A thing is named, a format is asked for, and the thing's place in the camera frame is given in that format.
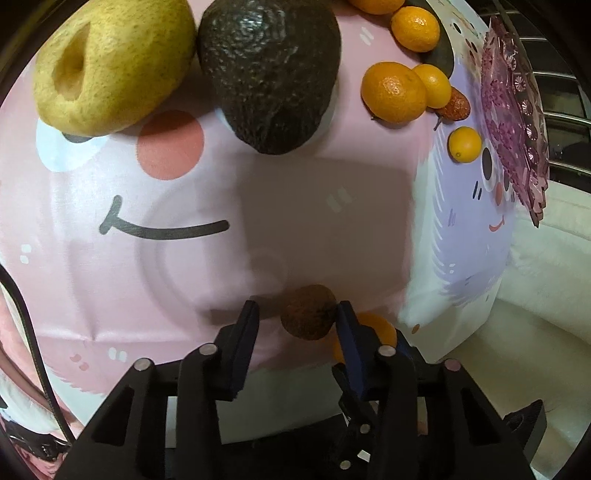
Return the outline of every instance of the dark avocado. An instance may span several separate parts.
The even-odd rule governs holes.
[[[439,70],[445,73],[447,78],[451,78],[454,66],[452,43],[449,41],[449,36],[447,35],[447,31],[441,23],[439,16],[435,13],[435,10],[429,5],[427,0],[406,0],[404,5],[408,7],[424,8],[437,18],[441,30],[439,43],[434,49],[432,49],[432,51],[420,53],[418,56],[423,63],[436,66]]]
[[[226,120],[260,153],[304,144],[326,111],[341,39],[326,0],[215,0],[197,52]]]

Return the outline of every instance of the yellow pear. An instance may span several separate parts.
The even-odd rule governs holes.
[[[39,117],[85,137],[136,123],[183,80],[195,38],[186,0],[90,0],[37,54]]]

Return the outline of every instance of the printed dots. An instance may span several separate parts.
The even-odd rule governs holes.
[[[28,265],[29,263],[29,257],[26,254],[29,254],[33,251],[32,247],[29,244],[22,244],[21,245],[21,252],[23,253],[23,255],[21,255],[21,263],[24,265]]]
[[[361,33],[359,34],[359,38],[367,46],[370,46],[374,41],[374,35],[365,27],[361,27]]]
[[[345,187],[337,190],[336,195],[328,195],[326,197],[326,204],[334,213],[340,213],[346,205],[353,203],[353,199]]]
[[[78,368],[80,370],[82,370],[83,372],[86,372],[90,368],[90,365],[87,364],[86,362],[80,363],[81,361],[82,361],[82,356],[79,353],[76,353],[70,357],[70,362],[78,365]]]
[[[188,173],[203,153],[199,122],[187,112],[159,113],[142,128],[136,155],[143,171],[158,180],[174,180]]]
[[[127,352],[124,350],[118,351],[114,346],[109,348],[107,355],[111,360],[118,360],[119,362],[123,363],[127,361]]]

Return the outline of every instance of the purple cartoon face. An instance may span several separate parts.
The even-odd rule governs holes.
[[[479,85],[457,64],[451,83],[480,111]],[[447,138],[466,125],[483,139],[481,155],[472,163],[455,163],[447,153]],[[469,303],[499,280],[509,255],[515,222],[515,193],[477,115],[442,124],[435,138],[436,235],[434,262],[454,304]]]

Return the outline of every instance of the smiling mouth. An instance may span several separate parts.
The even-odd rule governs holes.
[[[113,197],[113,203],[105,220],[99,226],[101,235],[106,235],[111,228],[127,233],[128,235],[149,240],[180,240],[183,238],[197,238],[198,236],[214,235],[225,232],[230,228],[226,220],[206,223],[205,225],[195,225],[182,228],[149,228],[145,226],[134,225],[119,218],[119,211],[123,204],[121,195]]]
[[[491,232],[496,232],[499,228],[501,228],[503,225],[505,224],[505,215],[503,215],[503,217],[501,218],[501,222],[499,223],[499,225],[489,225],[488,229]]]

